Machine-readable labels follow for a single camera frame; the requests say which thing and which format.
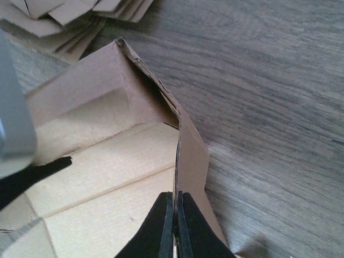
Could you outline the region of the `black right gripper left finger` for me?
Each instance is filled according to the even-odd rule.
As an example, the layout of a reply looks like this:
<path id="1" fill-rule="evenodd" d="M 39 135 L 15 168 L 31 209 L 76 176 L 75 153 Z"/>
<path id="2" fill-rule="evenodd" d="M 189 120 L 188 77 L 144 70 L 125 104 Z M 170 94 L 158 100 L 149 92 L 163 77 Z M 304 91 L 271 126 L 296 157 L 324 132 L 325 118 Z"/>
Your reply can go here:
<path id="1" fill-rule="evenodd" d="M 174 228 L 173 193 L 158 195 L 134 237 L 116 255 L 116 258 L 173 257 Z"/>

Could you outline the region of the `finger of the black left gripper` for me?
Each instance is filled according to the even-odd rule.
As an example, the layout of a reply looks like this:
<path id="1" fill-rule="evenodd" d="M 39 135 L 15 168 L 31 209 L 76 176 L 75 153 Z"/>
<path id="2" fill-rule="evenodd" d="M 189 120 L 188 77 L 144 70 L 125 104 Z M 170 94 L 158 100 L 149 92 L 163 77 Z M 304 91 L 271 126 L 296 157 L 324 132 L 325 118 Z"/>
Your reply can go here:
<path id="1" fill-rule="evenodd" d="M 65 156 L 42 166 L 29 166 L 1 179 L 1 210 L 34 184 L 69 167 L 71 164 L 72 157 Z"/>

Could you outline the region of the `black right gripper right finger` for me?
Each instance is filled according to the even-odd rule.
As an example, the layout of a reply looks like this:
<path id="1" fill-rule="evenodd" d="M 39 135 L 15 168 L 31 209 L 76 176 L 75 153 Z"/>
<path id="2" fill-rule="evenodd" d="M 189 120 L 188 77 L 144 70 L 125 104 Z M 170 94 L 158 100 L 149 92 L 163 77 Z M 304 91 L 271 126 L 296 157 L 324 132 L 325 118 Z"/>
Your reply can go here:
<path id="1" fill-rule="evenodd" d="M 234 257 L 216 236 L 188 192 L 180 191 L 177 195 L 176 222 L 178 257 Z"/>

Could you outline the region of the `brown cardboard box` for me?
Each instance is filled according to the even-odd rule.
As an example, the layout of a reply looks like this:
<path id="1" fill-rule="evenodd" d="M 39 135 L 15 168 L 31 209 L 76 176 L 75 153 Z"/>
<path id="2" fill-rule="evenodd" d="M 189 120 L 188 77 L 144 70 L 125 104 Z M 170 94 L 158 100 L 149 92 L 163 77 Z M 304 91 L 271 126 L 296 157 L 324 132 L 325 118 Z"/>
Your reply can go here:
<path id="1" fill-rule="evenodd" d="M 71 156 L 1 210 L 1 257 L 116 257 L 162 192 L 188 192 L 225 237 L 205 193 L 208 149 L 178 101 L 122 39 L 27 93 L 31 166 Z"/>

